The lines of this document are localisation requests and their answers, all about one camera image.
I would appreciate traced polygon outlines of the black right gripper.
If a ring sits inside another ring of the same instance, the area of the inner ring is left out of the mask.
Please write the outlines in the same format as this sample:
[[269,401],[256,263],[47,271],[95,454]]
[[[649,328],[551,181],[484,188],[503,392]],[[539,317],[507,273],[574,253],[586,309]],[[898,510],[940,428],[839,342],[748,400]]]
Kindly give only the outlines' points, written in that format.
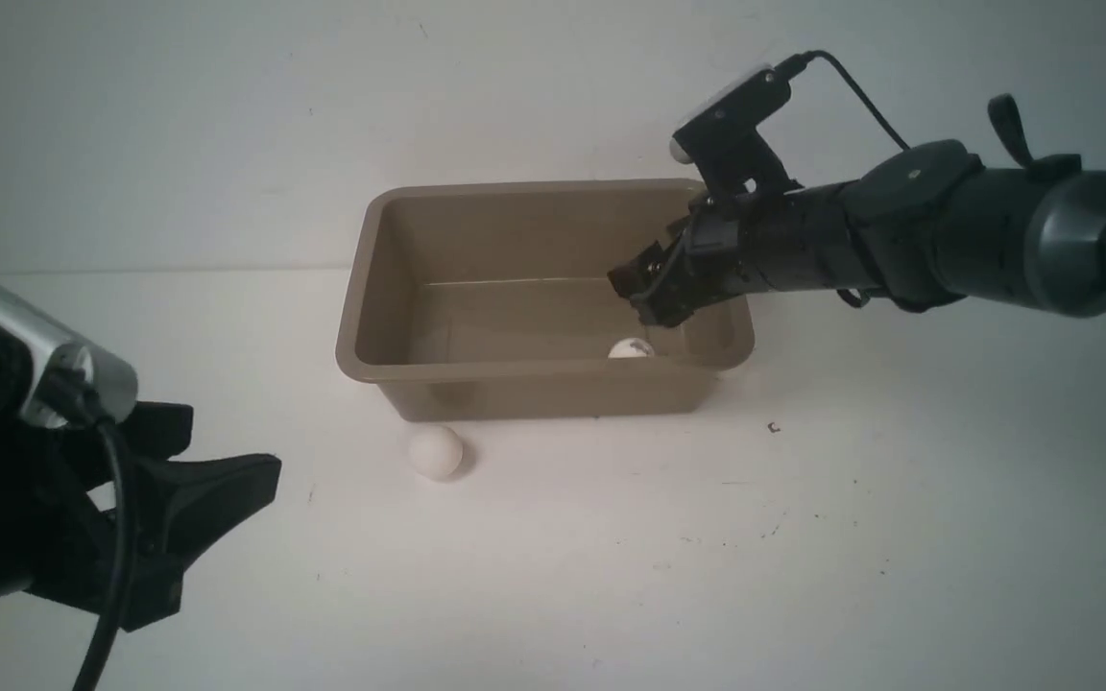
[[747,200],[728,220],[697,205],[667,248],[607,273],[645,326],[677,328],[723,301],[778,292],[864,292],[866,268],[841,202],[843,184]]

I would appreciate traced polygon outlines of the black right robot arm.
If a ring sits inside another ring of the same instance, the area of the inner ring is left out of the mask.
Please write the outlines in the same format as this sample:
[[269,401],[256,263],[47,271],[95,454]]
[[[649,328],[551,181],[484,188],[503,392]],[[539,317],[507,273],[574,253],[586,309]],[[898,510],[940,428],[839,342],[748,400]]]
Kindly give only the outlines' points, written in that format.
[[1106,171],[1027,151],[1018,104],[989,121],[1015,160],[989,169],[956,140],[912,146],[851,182],[707,193],[609,271],[648,326],[672,328],[741,295],[834,292],[925,312],[983,299],[1092,318],[1106,312]]

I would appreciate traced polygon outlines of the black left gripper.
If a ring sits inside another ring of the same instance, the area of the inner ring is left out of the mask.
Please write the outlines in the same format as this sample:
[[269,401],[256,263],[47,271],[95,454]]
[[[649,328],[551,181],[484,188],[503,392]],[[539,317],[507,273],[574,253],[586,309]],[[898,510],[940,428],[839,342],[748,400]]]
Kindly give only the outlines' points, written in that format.
[[[123,631],[180,611],[182,572],[229,531],[271,506],[282,462],[247,454],[173,461],[194,437],[189,404],[140,402],[118,425],[132,452],[136,561]],[[91,430],[0,425],[0,598],[25,591],[100,613],[108,586],[113,511],[88,491],[109,482]]]

